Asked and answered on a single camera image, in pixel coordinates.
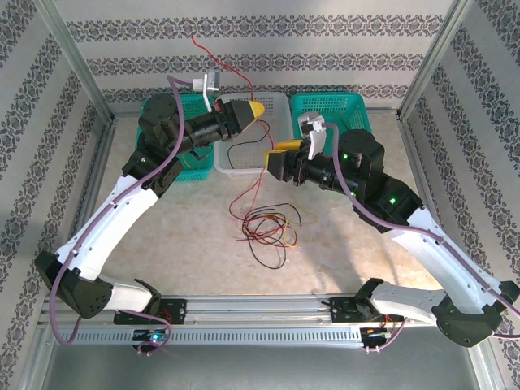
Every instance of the tangled wires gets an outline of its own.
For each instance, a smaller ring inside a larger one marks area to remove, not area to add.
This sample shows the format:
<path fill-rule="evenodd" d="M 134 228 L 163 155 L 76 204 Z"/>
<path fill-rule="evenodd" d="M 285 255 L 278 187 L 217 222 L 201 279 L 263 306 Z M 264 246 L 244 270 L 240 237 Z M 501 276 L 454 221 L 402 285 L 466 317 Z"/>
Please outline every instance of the tangled wires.
<path fill-rule="evenodd" d="M 297 233 L 291 221 L 283 212 L 278 210 L 281 206 L 288 206 L 290 209 L 293 209 L 298 216 L 297 224 L 301 224 L 300 212 L 294 205 L 287 202 L 256 207 L 249 210 L 242 219 L 242 233 L 244 233 L 245 238 L 239 241 L 247 241 L 254 259 L 270 270 L 279 270 L 284 266 L 287 261 L 287 248 L 294 248 L 298 240 Z M 291 231 L 291 242 L 288 242 L 286 238 L 287 230 Z M 269 266 L 261 261 L 254 251 L 255 242 L 281 248 L 284 252 L 284 256 L 281 258 L 279 264 L 277 266 Z"/>

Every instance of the damask pattern wall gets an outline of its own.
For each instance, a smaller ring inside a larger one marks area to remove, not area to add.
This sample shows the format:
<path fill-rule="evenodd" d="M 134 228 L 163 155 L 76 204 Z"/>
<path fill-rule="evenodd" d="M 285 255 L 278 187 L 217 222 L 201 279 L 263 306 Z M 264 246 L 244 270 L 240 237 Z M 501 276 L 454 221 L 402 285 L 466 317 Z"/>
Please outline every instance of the damask pattern wall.
<path fill-rule="evenodd" d="M 33 267 L 66 242 L 103 123 L 28 0 L 0 1 L 0 389 L 15 388 L 47 288 Z"/>
<path fill-rule="evenodd" d="M 408 118 L 440 223 L 499 280 L 520 283 L 520 6 L 478 0 Z M 502 333 L 520 332 L 507 317 Z M 492 341 L 507 388 L 520 344 Z"/>
<path fill-rule="evenodd" d="M 258 90 L 351 91 L 397 108 L 451 3 L 56 0 L 114 111 L 166 90 L 166 74 L 190 80 L 215 67 L 192 35 Z M 248 88 L 229 71 L 222 85 Z"/>

